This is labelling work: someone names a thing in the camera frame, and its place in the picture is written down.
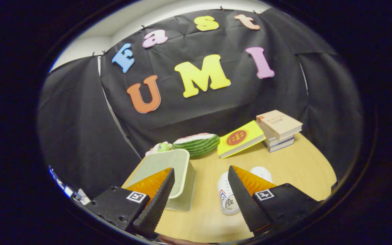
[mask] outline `letter u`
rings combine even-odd
[[[149,91],[151,92],[152,101],[149,104],[143,102],[142,95],[140,94],[140,83],[136,83],[126,90],[126,93],[129,93],[131,97],[135,110],[139,113],[149,113],[157,109],[160,105],[161,97],[156,80],[157,76],[152,75],[143,81],[144,84],[148,85]]]

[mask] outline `white wall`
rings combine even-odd
[[[95,55],[102,54],[102,50],[107,51],[112,46],[111,41],[111,37],[105,36],[76,39],[61,53],[51,70],[69,61],[91,56],[93,52]]]
[[[59,56],[51,70],[69,61],[102,54],[125,37],[172,16],[205,9],[235,9],[257,13],[269,5],[257,0],[142,0],[118,10],[101,20],[72,42]]]

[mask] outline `plush toy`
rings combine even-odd
[[[220,142],[219,136],[213,133],[200,133],[179,138],[173,143],[173,149],[186,149],[190,158],[201,157],[211,153]]]
[[[153,153],[165,152],[165,151],[168,151],[171,149],[172,149],[172,144],[170,144],[167,141],[164,141],[163,143],[158,143],[158,144],[154,145],[152,150],[146,152],[145,156],[147,156],[149,154],[153,154]]]

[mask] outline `wooden table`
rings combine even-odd
[[[272,175],[273,183],[291,183],[315,200],[326,199],[336,175],[322,153],[300,133],[294,135],[294,144],[269,153],[263,143],[220,159],[215,150],[209,155],[190,159],[196,170],[193,206],[189,212],[164,210],[155,232],[193,242],[231,242],[253,237],[241,212],[232,216],[222,213],[217,182],[230,165],[250,171],[264,166]],[[122,188],[127,187],[129,180]]]

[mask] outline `book cover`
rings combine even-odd
[[[282,149],[282,148],[285,148],[285,147],[287,147],[287,146],[290,146],[290,145],[292,145],[293,143],[294,143],[294,137],[293,137],[292,139],[288,140],[288,141],[284,141],[284,142],[282,142],[282,143],[279,143],[279,144],[277,144],[277,145],[274,145],[274,146],[269,147],[269,152],[277,151],[277,150],[279,150],[279,149]]]
[[[264,132],[264,135],[266,136],[266,139],[264,141],[265,141],[267,147],[271,147],[271,146],[280,144],[280,143],[288,141],[294,137],[294,134],[292,134],[290,136],[287,136],[286,138],[283,138],[282,140],[278,140],[275,137],[275,135],[268,129],[267,126],[264,126],[264,124],[259,124],[258,122],[257,122],[257,124],[258,124],[258,126],[260,126],[260,128]]]
[[[300,132],[303,125],[300,121],[297,121],[278,110],[258,115],[257,122],[266,126],[278,140],[282,140],[296,132]]]
[[[251,121],[242,127],[228,133],[220,138],[217,152],[220,158],[229,157],[230,155],[241,152],[261,141],[264,141],[266,136],[263,130],[255,121]]]

